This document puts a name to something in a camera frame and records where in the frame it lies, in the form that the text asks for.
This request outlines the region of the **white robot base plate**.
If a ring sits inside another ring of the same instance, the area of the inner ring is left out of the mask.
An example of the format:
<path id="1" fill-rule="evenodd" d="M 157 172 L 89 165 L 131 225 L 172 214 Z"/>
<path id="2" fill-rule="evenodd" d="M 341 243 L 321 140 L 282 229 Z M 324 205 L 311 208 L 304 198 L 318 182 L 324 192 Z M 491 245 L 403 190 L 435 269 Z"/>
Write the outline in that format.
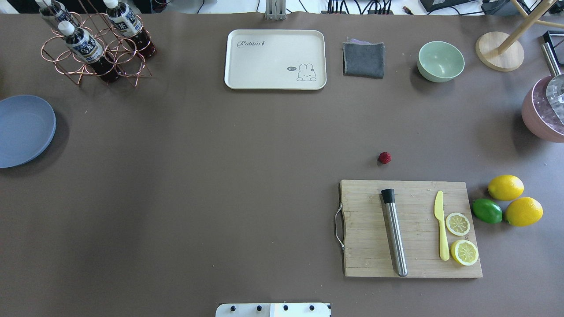
<path id="1" fill-rule="evenodd" d="M 331 317 L 330 303 L 224 303 L 217 307 L 216 317 Z"/>

